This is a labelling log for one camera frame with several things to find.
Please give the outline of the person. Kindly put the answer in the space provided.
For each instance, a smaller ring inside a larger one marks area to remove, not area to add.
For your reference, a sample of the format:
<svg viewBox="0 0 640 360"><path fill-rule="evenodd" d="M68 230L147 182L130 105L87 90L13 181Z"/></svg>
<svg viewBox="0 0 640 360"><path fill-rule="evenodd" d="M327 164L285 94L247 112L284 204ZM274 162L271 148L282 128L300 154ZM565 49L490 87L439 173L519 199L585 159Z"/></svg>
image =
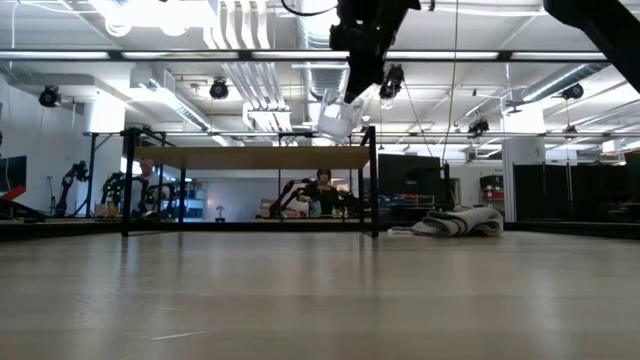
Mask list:
<svg viewBox="0 0 640 360"><path fill-rule="evenodd" d="M161 182L162 177L154 172L154 162L142 159L141 173L132 180L130 215L140 218L145 215L159 215L162 201L171 195L171 187Z"/></svg>
<svg viewBox="0 0 640 360"><path fill-rule="evenodd" d="M331 184L331 179L332 173L329 169L316 172L316 185L309 197L312 218L333 217L340 205L340 193Z"/></svg>

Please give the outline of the right arm gripper black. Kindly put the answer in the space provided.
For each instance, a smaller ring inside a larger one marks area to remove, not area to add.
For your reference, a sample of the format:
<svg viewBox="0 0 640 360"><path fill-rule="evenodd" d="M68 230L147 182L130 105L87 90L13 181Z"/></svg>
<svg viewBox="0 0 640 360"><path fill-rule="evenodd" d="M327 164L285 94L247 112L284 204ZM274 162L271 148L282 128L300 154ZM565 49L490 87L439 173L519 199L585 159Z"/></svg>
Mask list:
<svg viewBox="0 0 640 360"><path fill-rule="evenodd" d="M339 23L329 30L329 46L348 53L344 102L351 104L383 75L386 53L410 10L421 0L338 0Z"/></svg>

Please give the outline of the dark wall screen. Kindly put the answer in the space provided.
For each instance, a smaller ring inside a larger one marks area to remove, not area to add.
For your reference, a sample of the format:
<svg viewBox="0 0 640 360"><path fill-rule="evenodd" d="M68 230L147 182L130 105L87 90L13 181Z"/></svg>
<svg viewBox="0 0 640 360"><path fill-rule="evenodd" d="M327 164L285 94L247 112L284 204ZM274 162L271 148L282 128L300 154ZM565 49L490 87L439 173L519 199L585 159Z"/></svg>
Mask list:
<svg viewBox="0 0 640 360"><path fill-rule="evenodd" d="M27 157L0 158L0 194L27 185Z"/></svg>

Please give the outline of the blue storage bins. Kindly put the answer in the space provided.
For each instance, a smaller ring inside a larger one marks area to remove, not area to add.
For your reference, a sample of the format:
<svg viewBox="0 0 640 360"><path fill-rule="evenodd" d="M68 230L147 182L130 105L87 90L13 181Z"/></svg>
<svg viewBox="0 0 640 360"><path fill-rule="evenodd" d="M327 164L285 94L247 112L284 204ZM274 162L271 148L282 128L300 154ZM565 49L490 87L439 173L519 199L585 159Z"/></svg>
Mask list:
<svg viewBox="0 0 640 360"><path fill-rule="evenodd" d="M433 195L397 194L378 198L381 222L416 222L436 208Z"/></svg>

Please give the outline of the wooden shelf black metal legs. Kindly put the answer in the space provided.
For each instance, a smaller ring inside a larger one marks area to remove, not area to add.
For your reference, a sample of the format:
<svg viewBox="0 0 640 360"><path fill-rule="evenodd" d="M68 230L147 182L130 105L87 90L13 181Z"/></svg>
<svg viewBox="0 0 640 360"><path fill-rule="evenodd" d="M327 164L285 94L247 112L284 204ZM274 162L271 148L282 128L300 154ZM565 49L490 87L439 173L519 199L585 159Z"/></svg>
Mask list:
<svg viewBox="0 0 640 360"><path fill-rule="evenodd" d="M274 231L303 232L323 229L318 221L311 223L251 222L247 225L228 223L186 224L184 211L179 211L176 223L147 222L130 219L132 196L132 161L139 156L168 165L180 171L179 189L185 190L186 172L189 170L355 170L358 175L358 209L356 222L337 223L331 232L362 232L372 238L379 235L379 206L377 184L376 129L369 126L357 136L357 146L334 147L177 147L169 145L161 137L160 147L136 147L134 137L140 129L131 128L122 133L127 139L127 170L125 172L124 214L121 220L121 235L127 237L132 231Z"/></svg>

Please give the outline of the clear plastic cup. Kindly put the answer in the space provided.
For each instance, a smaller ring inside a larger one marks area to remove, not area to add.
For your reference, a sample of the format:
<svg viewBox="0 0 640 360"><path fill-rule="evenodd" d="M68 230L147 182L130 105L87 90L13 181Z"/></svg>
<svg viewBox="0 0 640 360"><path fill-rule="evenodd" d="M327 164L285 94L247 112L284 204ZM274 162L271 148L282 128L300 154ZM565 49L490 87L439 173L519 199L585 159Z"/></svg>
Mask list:
<svg viewBox="0 0 640 360"><path fill-rule="evenodd" d="M360 125L365 101L357 97L346 103L336 89L326 89L321 101L316 125L317 132L334 141L343 141Z"/></svg>

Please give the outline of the large black monitor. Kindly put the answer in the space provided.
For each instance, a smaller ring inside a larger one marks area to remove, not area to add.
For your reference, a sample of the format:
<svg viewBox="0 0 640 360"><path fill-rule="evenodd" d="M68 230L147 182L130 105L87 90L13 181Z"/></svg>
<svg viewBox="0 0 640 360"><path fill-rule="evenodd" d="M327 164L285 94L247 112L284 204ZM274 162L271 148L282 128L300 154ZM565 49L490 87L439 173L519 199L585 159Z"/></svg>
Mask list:
<svg viewBox="0 0 640 360"><path fill-rule="evenodd" d="M379 195L431 197L437 209L454 207L450 168L439 157L380 154L377 166Z"/></svg>

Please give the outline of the black room partition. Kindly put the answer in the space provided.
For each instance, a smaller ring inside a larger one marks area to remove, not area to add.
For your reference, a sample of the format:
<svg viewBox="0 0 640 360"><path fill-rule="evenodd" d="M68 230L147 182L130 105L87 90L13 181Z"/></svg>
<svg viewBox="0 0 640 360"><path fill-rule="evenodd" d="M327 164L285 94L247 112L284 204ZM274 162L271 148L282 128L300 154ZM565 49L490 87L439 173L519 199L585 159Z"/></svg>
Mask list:
<svg viewBox="0 0 640 360"><path fill-rule="evenodd" d="M640 152L602 162L512 166L518 222L640 223Z"/></svg>

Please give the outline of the folded grey white towel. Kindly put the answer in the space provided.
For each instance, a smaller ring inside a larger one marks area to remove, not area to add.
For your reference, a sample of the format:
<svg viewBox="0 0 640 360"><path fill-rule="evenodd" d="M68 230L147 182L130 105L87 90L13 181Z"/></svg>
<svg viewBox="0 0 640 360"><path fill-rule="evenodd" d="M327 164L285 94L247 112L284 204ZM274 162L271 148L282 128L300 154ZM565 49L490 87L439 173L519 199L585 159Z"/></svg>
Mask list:
<svg viewBox="0 0 640 360"><path fill-rule="evenodd" d="M493 208L459 208L455 211L430 210L425 217L411 226L394 226L389 234L408 234L431 238L467 236L500 237L504 219Z"/></svg>

